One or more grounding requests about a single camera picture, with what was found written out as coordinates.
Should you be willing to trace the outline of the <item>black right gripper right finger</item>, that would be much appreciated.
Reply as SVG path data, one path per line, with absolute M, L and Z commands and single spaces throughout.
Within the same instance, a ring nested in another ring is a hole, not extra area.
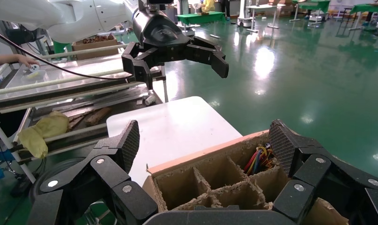
M 350 225 L 378 225 L 377 177 L 338 159 L 317 140 L 296 134 L 281 120 L 272 121 L 268 138 L 289 178 L 273 211 L 301 225 L 317 199 L 322 199 Z

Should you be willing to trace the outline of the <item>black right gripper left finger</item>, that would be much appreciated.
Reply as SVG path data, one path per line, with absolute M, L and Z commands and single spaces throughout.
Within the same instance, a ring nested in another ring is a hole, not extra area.
M 81 162 L 41 184 L 39 222 L 72 225 L 103 200 L 122 225 L 141 225 L 158 212 L 156 202 L 129 176 L 140 145 L 138 122 L 100 140 Z

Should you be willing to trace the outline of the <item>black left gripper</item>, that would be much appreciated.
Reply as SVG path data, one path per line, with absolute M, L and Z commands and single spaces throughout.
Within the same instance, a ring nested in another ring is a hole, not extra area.
M 133 30 L 139 40 L 128 44 L 122 54 L 123 70 L 137 82 L 153 89 L 150 69 L 165 62 L 190 60 L 210 65 L 221 77 L 227 78 L 229 64 L 222 47 L 201 37 L 192 38 L 160 10 L 143 8 L 133 16 Z

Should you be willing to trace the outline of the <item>bare person hand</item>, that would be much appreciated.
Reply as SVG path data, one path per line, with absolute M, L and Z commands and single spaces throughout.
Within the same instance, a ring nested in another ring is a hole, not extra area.
M 16 60 L 19 63 L 24 64 L 27 68 L 31 68 L 32 65 L 39 66 L 39 62 L 37 62 L 34 59 L 28 58 L 28 57 L 26 57 L 24 55 L 20 55 L 20 54 L 16 54 L 15 56 L 16 56 Z

